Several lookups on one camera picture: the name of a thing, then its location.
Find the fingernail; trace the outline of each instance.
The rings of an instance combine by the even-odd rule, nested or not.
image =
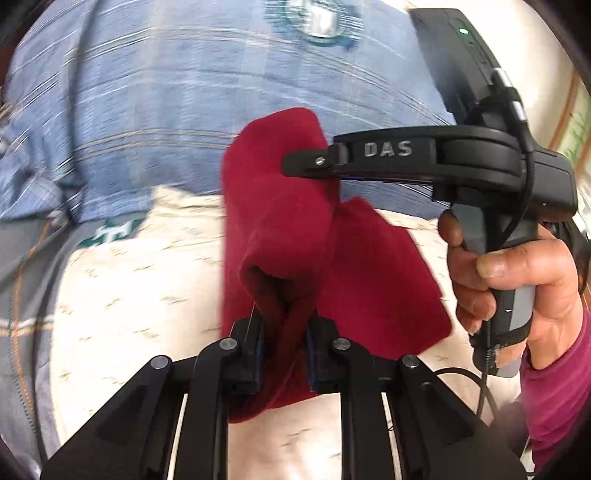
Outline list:
[[[494,311],[487,303],[476,303],[473,307],[474,315],[481,320],[489,320]]]
[[[505,257],[501,252],[491,252],[476,261],[476,270],[481,278],[498,278],[505,275]]]
[[[468,330],[468,333],[470,335],[476,335],[478,333],[478,330],[480,330],[481,326],[482,326],[482,322],[472,323],[472,325],[470,325],[470,329]]]

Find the black strap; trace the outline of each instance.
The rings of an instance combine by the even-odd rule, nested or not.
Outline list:
[[[497,110],[511,102],[521,102],[519,92],[514,87],[509,87],[496,92],[494,95],[490,95],[481,99],[478,104],[470,110],[467,116],[467,122],[469,124],[474,123],[475,119],[490,110]]]
[[[519,328],[497,335],[491,335],[491,345],[499,345],[500,347],[515,345],[516,343],[525,340],[529,336],[530,330],[531,318],[525,325]],[[472,345],[474,348],[486,349],[484,335],[470,335],[470,345]]]

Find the black handheld device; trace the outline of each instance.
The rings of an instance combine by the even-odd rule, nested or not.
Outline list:
[[[455,9],[415,9],[411,17],[458,125],[338,135],[326,150],[285,155],[283,173],[432,185],[433,200],[452,204],[465,248],[479,255],[536,240],[541,220],[571,218],[570,163],[535,142],[518,92],[474,27]],[[535,287],[493,294],[494,317],[470,339],[473,361],[485,375],[512,377],[519,362],[497,368],[496,352],[527,338]]]

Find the red cloth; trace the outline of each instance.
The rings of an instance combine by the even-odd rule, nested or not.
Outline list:
[[[343,336],[392,359],[451,332],[439,287],[404,228],[360,198],[340,203],[337,180],[281,174],[283,154],[326,147],[314,113],[294,108],[248,124],[224,155],[222,334],[255,302],[267,337],[262,390],[232,410],[232,421],[313,396],[303,340],[315,308]]]

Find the plaid fabric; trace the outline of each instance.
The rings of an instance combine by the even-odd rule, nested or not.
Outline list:
[[[6,90],[0,219],[146,210],[156,185],[215,193],[235,135],[293,106],[328,137],[453,122],[408,15],[380,0],[56,0]],[[413,189],[348,183],[343,196],[442,210]]]
[[[0,222],[0,435],[32,478],[59,447],[49,361],[61,276],[70,254],[104,224],[56,229],[42,219]]]

